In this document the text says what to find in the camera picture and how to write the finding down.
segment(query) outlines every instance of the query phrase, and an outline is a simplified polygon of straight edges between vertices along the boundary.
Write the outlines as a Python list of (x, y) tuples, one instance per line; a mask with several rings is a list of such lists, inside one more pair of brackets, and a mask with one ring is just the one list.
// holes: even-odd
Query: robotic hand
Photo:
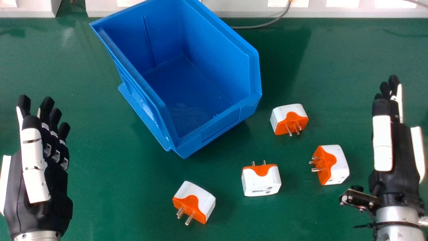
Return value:
[(73, 202), (67, 196), (69, 162), (67, 123), (58, 130), (61, 111), (46, 97), (37, 116), (30, 99), (21, 95), (16, 112), (21, 149), (3, 156), (0, 174), (0, 212), (13, 241), (59, 241), (70, 223)]
[(419, 197), (419, 184), (425, 176), (422, 131), (404, 124), (402, 85), (397, 76), (383, 82), (380, 91), (372, 107), (372, 195), (363, 193), (360, 186), (351, 186), (339, 202), (368, 211), (372, 223), (356, 228), (372, 228), (375, 241), (424, 241), (421, 226), (428, 222)]

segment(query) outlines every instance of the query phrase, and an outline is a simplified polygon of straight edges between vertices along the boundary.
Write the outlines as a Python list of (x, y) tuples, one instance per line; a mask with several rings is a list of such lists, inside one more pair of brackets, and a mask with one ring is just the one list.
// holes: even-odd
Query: gray cable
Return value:
[(421, 3), (421, 2), (418, 2), (418, 1), (415, 1), (415, 0), (404, 0), (404, 1), (407, 1), (407, 2), (410, 2), (410, 3), (414, 3), (414, 4), (419, 5), (419, 6), (423, 6), (424, 8), (428, 8), (428, 5), (426, 5), (425, 3)]
[(233, 29), (253, 29), (253, 28), (260, 28), (260, 27), (265, 27), (265, 26), (271, 25), (271, 24), (277, 22), (278, 20), (280, 20), (282, 17), (284, 17), (285, 14), (287, 14), (288, 10), (290, 9), (290, 5), (291, 5), (291, 1), (288, 1), (288, 4), (285, 8), (285, 11), (279, 17), (277, 17), (276, 19), (269, 21), (267, 23), (259, 24), (259, 25), (252, 25), (252, 26), (231, 26), (231, 28), (233, 28)]

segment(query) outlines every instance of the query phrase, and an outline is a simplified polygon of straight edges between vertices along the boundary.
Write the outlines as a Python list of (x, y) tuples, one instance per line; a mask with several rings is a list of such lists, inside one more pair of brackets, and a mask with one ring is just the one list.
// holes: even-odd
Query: bin bottom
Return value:
[(168, 108), (179, 138), (232, 106), (183, 54), (160, 64), (143, 77)]

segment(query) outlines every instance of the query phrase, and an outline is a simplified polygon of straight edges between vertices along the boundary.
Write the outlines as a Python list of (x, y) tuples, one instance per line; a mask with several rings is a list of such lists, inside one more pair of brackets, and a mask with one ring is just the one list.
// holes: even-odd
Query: green table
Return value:
[[(406, 122), (421, 125), (428, 140), (427, 19), (283, 19), (238, 31), (260, 53), (260, 105), (186, 160), (163, 150), (117, 90), (119, 75), (89, 28), (93, 20), (66, 3), (56, 19), (0, 19), (0, 154), (19, 148), (22, 93), (34, 114), (44, 96), (53, 97), (72, 128), (74, 215), (64, 241), (371, 240), (371, 230), (352, 228), (368, 216), (341, 209), (337, 198), (352, 184), (367, 188), (372, 99), (389, 75), (404, 83)], [(275, 136), (272, 108), (291, 103), (303, 104), (308, 126), (300, 136)], [(341, 145), (351, 175), (323, 187), (308, 162), (329, 144)], [(278, 164), (280, 192), (244, 197), (242, 167), (263, 160)], [(206, 225), (185, 226), (175, 216), (171, 199), (184, 180), (217, 198)], [(428, 201), (428, 182), (420, 190)], [(4, 219), (0, 239), (8, 239)]]

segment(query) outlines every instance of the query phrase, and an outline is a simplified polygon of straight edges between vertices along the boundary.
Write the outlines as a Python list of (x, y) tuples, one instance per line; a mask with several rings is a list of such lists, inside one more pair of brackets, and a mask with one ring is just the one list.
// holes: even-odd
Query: blue container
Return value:
[(166, 151), (186, 158), (256, 110), (257, 51), (199, 1), (148, 0), (90, 25)]

